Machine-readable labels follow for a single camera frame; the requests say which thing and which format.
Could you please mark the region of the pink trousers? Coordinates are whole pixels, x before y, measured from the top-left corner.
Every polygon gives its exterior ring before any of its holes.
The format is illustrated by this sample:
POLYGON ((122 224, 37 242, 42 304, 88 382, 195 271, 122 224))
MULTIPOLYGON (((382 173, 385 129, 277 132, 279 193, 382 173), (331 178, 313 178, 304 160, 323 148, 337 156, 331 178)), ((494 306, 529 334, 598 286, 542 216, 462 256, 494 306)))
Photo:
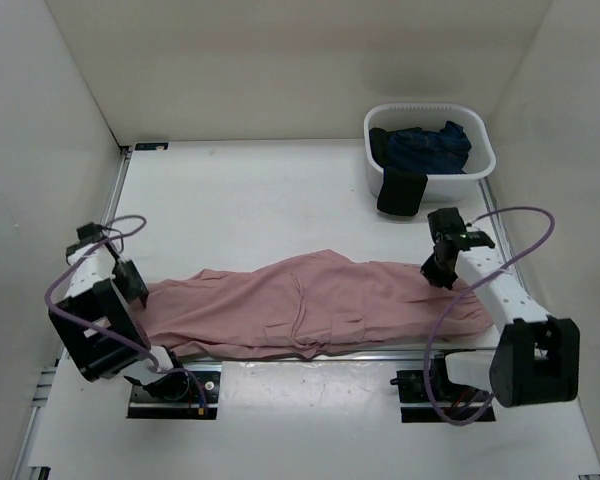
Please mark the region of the pink trousers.
POLYGON ((204 269, 149 287, 136 318, 152 344, 179 357, 311 359, 361 346, 470 338, 493 320, 465 287, 431 286, 414 264, 356 263, 323 250, 252 272, 204 269))

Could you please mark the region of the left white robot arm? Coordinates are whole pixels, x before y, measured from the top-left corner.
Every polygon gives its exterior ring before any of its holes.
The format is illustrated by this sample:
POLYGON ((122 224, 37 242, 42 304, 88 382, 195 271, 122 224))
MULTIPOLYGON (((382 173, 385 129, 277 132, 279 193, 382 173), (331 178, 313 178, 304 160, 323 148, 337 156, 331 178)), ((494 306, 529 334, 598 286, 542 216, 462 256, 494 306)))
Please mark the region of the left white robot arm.
POLYGON ((182 401, 191 380, 166 347, 151 343, 134 316, 146 307, 148 288, 135 264, 116 251, 97 223, 77 229, 77 242, 66 249, 70 266, 64 298, 48 314, 81 376, 95 382, 121 376, 149 396, 182 401))

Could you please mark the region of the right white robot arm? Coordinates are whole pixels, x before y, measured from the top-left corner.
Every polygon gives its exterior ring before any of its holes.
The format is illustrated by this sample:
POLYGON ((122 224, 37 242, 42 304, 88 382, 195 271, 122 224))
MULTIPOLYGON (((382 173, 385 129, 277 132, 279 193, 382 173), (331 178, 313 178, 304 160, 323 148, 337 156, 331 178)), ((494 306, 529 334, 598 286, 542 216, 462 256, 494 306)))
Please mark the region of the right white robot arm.
POLYGON ((427 356, 426 386, 450 400, 464 387, 492 394, 503 407, 569 402, 578 395, 580 331, 537 303, 510 273, 517 262, 501 262, 495 243, 473 231, 455 207, 427 216, 433 252, 421 272, 430 285, 452 289, 466 282, 454 306, 475 295, 499 333, 496 347, 427 356))

